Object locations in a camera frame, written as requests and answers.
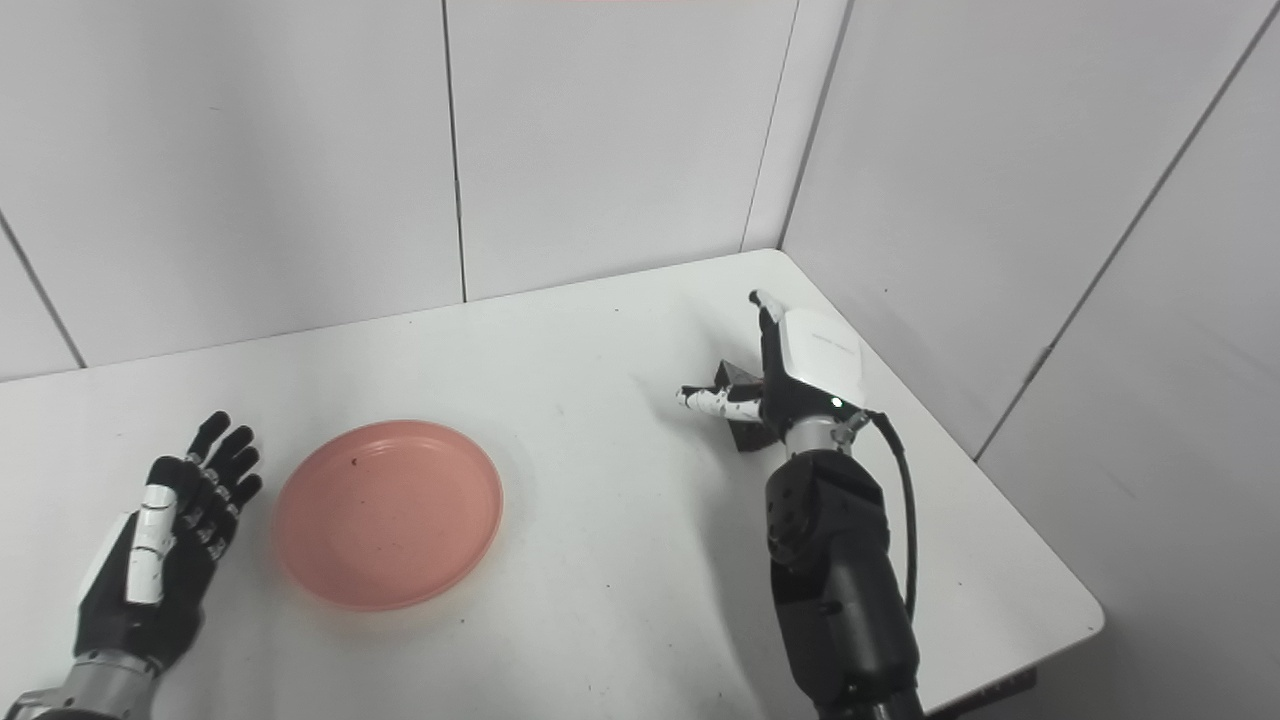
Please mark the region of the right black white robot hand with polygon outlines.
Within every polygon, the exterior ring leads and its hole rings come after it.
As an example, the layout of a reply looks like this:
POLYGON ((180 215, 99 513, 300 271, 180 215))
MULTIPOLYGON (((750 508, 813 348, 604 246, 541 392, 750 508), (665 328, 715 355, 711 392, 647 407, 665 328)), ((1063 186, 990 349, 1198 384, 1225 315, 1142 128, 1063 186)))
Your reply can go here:
POLYGON ((787 455, 846 454, 870 423, 858 333, 833 316, 749 295, 760 328, 762 373, 723 360, 712 386, 684 386, 676 401, 726 421, 736 450, 782 445, 787 455))

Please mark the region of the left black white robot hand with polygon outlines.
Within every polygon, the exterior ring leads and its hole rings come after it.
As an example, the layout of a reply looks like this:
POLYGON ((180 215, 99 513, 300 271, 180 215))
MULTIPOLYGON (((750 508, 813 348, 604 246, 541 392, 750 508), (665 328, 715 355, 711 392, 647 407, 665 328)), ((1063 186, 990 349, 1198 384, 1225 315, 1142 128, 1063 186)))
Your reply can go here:
POLYGON ((157 457, 78 607, 73 651, 173 667, 204 625, 204 600, 246 505, 261 491, 250 427, 215 411, 179 456, 157 457))

